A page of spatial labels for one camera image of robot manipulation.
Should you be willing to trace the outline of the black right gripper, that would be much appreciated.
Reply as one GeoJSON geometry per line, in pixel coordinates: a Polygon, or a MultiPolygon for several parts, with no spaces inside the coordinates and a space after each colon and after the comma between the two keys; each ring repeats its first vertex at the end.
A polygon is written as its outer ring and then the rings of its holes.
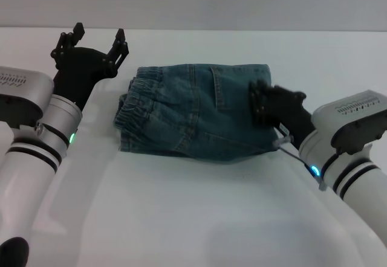
{"type": "Polygon", "coordinates": [[[306,95],[280,86],[269,85],[263,80],[249,83],[249,102],[252,106],[252,123],[256,127],[283,125],[294,143],[302,143],[314,131],[311,114],[302,103],[306,95]]]}

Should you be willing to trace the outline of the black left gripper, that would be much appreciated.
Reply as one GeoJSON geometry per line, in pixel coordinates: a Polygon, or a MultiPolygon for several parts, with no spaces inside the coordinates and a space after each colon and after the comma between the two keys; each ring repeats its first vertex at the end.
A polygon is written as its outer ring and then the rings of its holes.
{"type": "Polygon", "coordinates": [[[91,48],[74,48],[83,38],[85,29],[78,22],[69,33],[62,32],[50,56],[59,58],[54,78],[53,94],[73,102],[83,110],[94,89],[103,79],[116,77],[118,68],[129,54],[125,31],[119,28],[107,54],[91,48]]]}

